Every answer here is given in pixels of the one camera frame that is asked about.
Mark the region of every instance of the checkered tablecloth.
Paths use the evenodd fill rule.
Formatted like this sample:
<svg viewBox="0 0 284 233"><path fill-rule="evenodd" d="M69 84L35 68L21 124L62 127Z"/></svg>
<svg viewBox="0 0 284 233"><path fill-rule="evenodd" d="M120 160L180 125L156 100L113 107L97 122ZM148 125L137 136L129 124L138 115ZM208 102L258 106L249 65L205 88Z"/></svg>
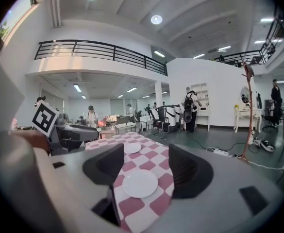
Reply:
<svg viewBox="0 0 284 233"><path fill-rule="evenodd" d="M115 135L110 139L101 139L86 144L86 150L107 144L141 143L138 153L125 153L124 165L114 183L114 193L121 227L124 230L139 233L147 229L168 208L174 190L172 171L168 164L168 147L154 142L135 132ZM146 169L158 178L157 190L146 198L136 199L127 195L122 188L126 175L135 169Z"/></svg>

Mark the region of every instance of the vanity table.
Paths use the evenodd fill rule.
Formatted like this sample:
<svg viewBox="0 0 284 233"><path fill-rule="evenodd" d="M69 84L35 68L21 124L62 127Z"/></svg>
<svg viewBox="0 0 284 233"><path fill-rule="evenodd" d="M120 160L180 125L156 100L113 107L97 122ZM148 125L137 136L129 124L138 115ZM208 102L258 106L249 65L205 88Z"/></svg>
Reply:
<svg viewBox="0 0 284 233"><path fill-rule="evenodd" d="M237 133L238 132L238 124L239 124L239 118L243 117L250 117L251 116L251 109L250 109L250 92L247 87L243 87L240 93L240 97L238 98L238 107L234 108L234 115L235 115L235 126L234 130ZM252 130L254 128L254 125L256 129L258 129L258 132L260 133L260 126L262 124L262 110L258 109L256 106L256 99L253 101L253 120L252 120Z"/></svg>

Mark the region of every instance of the plate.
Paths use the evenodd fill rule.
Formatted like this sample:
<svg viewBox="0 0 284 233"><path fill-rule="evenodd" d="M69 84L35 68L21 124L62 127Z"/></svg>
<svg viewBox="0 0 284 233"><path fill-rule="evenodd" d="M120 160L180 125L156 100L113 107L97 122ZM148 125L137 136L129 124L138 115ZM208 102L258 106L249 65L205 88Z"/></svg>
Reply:
<svg viewBox="0 0 284 233"><path fill-rule="evenodd" d="M137 153L141 150L141 148L142 148L141 144L138 144L136 142L126 143L124 145L124 152L127 153L127 154Z"/></svg>
<svg viewBox="0 0 284 233"><path fill-rule="evenodd" d="M123 190L133 198L144 198L154 193L158 186L157 177L148 170L134 170L122 182Z"/></svg>

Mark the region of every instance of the brown leather object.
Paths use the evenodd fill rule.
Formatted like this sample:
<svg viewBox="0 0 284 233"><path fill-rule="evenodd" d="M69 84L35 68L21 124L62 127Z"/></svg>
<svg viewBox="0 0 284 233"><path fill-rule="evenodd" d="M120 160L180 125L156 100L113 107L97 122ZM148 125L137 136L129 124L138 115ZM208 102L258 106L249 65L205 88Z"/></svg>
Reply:
<svg viewBox="0 0 284 233"><path fill-rule="evenodd" d="M10 134L23 137L33 148L40 148L50 153L50 142L48 138L38 130L16 130L10 131Z"/></svg>

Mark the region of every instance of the floor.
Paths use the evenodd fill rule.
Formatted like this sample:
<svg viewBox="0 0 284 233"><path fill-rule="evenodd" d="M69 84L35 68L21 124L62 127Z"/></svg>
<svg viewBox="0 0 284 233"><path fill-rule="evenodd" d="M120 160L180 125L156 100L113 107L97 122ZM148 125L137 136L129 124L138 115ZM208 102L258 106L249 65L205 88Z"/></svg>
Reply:
<svg viewBox="0 0 284 233"><path fill-rule="evenodd" d="M253 153L248 150L246 153L248 161L273 168L281 168L284 166L284 153L282 155L282 158L278 162L284 144L282 138L283 128L281 125L278 126L278 128L279 128L278 132L272 130L272 132L270 133L269 129L266 129L264 132L263 131L261 133L257 132L254 136L254 137L263 137L267 139L271 144L275 146L275 151L267 152L263 148L257 149L256 147L251 147L250 150L258 152ZM154 141L160 142L166 146L168 146L170 143L173 143L173 144L185 145L196 149L202 149L197 142L192 140L195 139L205 148L219 147L220 149L228 150L235 143L245 143L247 135L248 131L245 129L239 129L238 132L235 133L233 129L211 127L210 131L208 132L206 127L198 126L193 134L185 133L183 131L176 131L166 134L165 138L160 139L151 136L151 132L148 132L147 137ZM229 150L228 153L240 155L243 152L243 149L244 149L244 144L238 144L235 145L231 150ZM256 166L251 163L249 163L249 165L251 165L258 172L265 175L274 182L276 182L277 179L282 174L282 170L267 169L264 167ZM278 183L278 186L282 190L284 190L284 177Z"/></svg>

